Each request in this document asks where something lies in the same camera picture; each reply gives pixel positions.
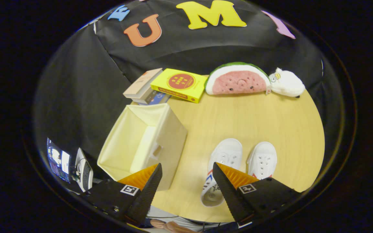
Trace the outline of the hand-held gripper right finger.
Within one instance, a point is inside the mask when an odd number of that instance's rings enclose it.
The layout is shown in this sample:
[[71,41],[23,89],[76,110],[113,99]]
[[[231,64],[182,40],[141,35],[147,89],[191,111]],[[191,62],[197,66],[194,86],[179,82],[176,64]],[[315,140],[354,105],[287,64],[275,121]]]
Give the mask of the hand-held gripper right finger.
[[215,162],[213,176],[238,224],[262,224],[297,202],[302,193],[268,177],[257,179]]

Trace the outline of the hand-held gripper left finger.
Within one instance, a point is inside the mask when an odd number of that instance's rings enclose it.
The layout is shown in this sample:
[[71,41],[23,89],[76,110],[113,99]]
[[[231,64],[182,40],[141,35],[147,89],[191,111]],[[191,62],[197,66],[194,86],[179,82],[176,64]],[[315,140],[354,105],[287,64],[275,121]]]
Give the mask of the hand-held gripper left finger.
[[80,197],[107,217],[140,225],[146,219],[161,178],[162,165],[157,163],[118,181],[106,179]]

